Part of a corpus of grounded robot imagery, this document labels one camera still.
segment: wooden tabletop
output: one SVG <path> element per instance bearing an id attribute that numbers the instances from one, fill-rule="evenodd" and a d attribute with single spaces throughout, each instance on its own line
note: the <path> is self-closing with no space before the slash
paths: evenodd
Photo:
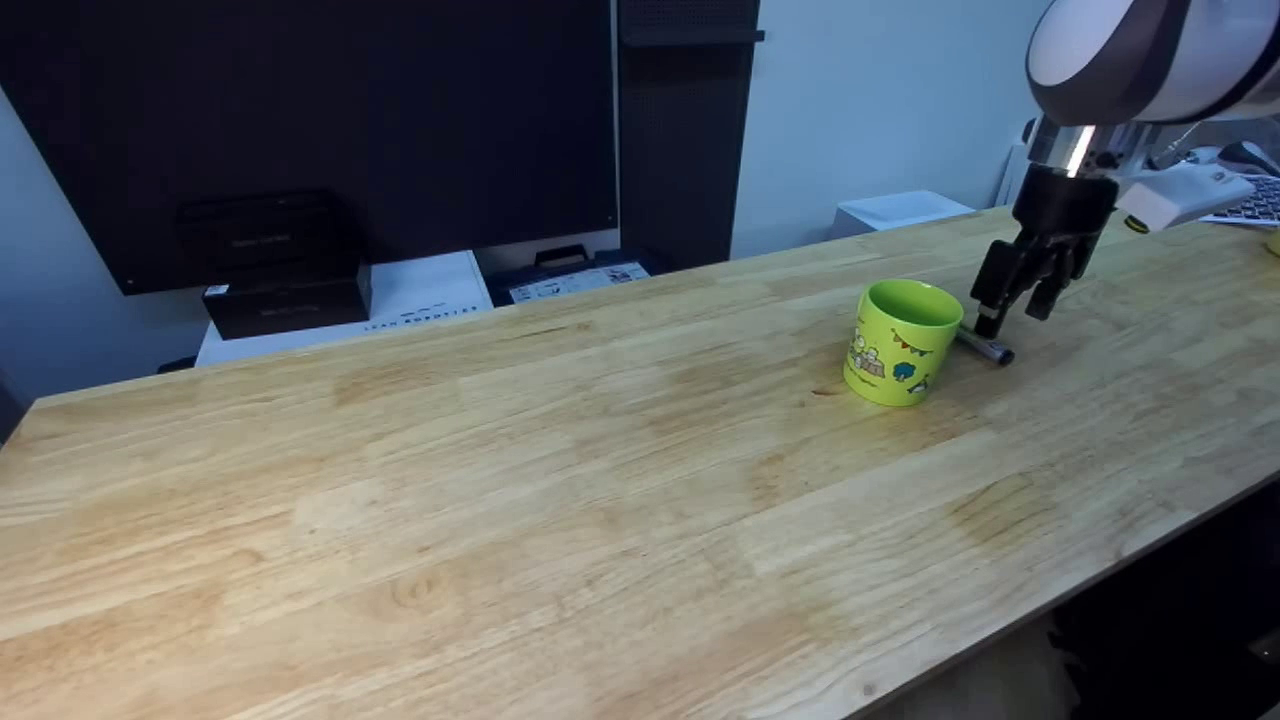
<path id="1" fill-rule="evenodd" d="M 1111 233 L 1013 367 L 843 391 L 1001 211 L 39 399 L 0 716 L 843 716 L 1280 467 L 1280 261 Z"/>

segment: black monitor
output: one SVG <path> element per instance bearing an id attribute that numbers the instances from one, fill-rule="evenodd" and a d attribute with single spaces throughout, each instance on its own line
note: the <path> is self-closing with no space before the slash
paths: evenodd
<path id="1" fill-rule="evenodd" d="M 606 0 L 0 0 L 0 88 L 125 292 L 179 209 L 326 193 L 363 261 L 615 225 Z"/>

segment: wooden table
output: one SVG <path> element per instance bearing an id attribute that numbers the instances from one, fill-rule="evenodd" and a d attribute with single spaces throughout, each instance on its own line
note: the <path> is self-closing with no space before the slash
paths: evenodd
<path id="1" fill-rule="evenodd" d="M 155 376 L 0 447 L 0 716 L 843 716 L 1280 467 L 1280 261 L 1111 233 L 1013 367 L 838 384 L 1001 211 Z"/>

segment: white wall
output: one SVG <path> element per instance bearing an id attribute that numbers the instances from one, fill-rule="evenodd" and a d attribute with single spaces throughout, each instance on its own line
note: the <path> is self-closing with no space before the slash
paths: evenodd
<path id="1" fill-rule="evenodd" d="M 190 292 L 121 294 L 0 90 L 0 376 L 26 402 L 190 357 Z"/>
<path id="2" fill-rule="evenodd" d="M 1025 119 L 1049 0 L 758 0 L 736 254 L 828 233 L 838 199 L 986 203 Z"/>

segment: black cabinet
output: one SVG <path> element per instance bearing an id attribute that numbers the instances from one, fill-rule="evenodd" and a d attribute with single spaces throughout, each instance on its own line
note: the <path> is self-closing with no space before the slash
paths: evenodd
<path id="1" fill-rule="evenodd" d="M 621 238 L 726 261 L 758 0 L 621 0 Z"/>

